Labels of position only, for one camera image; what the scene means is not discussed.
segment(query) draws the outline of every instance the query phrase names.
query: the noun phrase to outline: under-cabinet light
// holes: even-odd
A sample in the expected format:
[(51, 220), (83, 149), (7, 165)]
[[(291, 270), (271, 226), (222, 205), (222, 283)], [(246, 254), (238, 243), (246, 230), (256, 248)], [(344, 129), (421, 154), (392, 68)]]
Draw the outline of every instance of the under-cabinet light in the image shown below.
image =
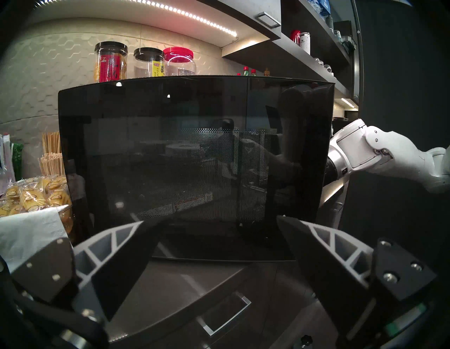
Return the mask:
[(346, 100), (345, 98), (341, 98), (341, 100), (344, 101), (345, 103), (347, 103), (352, 108), (355, 108), (355, 106), (352, 103), (350, 103), (348, 100)]
[[(35, 7), (42, 7), (43, 5), (49, 5), (51, 3), (56, 3), (56, 2), (61, 2), (61, 1), (63, 1), (63, 0), (40, 0), (40, 1), (36, 1)], [(197, 16), (196, 14), (185, 12), (185, 11), (183, 11), (181, 9), (177, 9), (177, 8), (169, 6), (169, 5), (160, 4), (160, 3), (157, 3), (157, 2), (154, 2), (154, 1), (148, 1), (148, 0), (129, 0), (129, 1), (138, 2), (138, 3), (141, 3), (141, 4), (148, 5), (148, 6), (154, 6), (154, 7), (157, 7), (159, 9), (171, 11), (171, 12), (176, 13), (176, 14), (181, 14), (182, 16), (186, 16), (186, 17), (195, 19), (197, 21), (205, 23), (206, 25), (209, 25), (210, 27), (219, 29), (219, 30), (221, 30), (221, 31), (223, 31), (223, 32), (225, 32), (227, 34), (230, 34), (231, 36), (234, 36), (234, 37), (238, 36), (238, 34), (235, 31), (229, 30), (229, 29), (225, 28), (224, 26), (221, 26), (220, 24), (216, 24), (216, 23), (210, 22), (206, 18), (202, 18), (200, 16)]]

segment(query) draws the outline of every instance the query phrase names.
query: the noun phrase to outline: red jar lid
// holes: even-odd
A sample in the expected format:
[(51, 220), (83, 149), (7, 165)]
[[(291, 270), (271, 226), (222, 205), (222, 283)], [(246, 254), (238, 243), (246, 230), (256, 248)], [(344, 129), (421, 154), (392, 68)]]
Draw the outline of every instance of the red jar lid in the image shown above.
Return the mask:
[(184, 47), (167, 47), (163, 53), (166, 61), (174, 63), (186, 63), (194, 59), (194, 52)]
[(296, 44), (299, 44), (300, 43), (300, 34), (301, 34), (302, 32), (301, 31), (299, 31), (299, 30), (293, 30), (292, 32), (291, 32), (291, 40), (293, 41), (293, 42), (295, 42)]

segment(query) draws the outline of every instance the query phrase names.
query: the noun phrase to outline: chopsticks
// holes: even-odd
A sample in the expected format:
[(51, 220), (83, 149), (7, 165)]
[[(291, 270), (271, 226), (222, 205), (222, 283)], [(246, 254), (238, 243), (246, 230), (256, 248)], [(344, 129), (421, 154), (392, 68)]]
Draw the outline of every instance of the chopsticks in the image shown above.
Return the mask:
[(59, 138), (59, 132), (43, 133), (42, 148), (44, 149), (44, 154), (60, 153), (61, 139)]
[(47, 153), (39, 159), (39, 167), (43, 176), (63, 175), (64, 163), (61, 153)]
[(59, 132), (43, 133), (42, 148), (44, 150), (44, 156), (38, 159), (42, 175), (63, 175), (64, 162), (63, 155), (61, 154)]

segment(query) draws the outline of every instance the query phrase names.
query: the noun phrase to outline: nutrition label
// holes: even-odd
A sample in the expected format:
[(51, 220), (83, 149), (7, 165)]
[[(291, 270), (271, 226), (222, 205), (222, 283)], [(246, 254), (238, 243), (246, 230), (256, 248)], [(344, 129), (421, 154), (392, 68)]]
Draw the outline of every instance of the nutrition label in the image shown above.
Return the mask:
[(194, 72), (186, 69), (178, 69), (178, 76), (195, 75)]

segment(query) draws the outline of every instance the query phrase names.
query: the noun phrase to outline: glass jar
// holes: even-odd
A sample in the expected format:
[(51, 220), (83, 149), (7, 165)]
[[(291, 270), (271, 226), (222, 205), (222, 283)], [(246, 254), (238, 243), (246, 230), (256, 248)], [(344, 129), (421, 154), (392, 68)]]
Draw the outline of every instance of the glass jar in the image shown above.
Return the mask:
[(128, 47), (121, 42), (103, 41), (95, 45), (94, 81), (126, 79)]
[(168, 47), (164, 51), (166, 76), (195, 75), (194, 53), (184, 47)]
[(135, 49), (135, 77), (163, 77), (164, 54), (153, 47)]

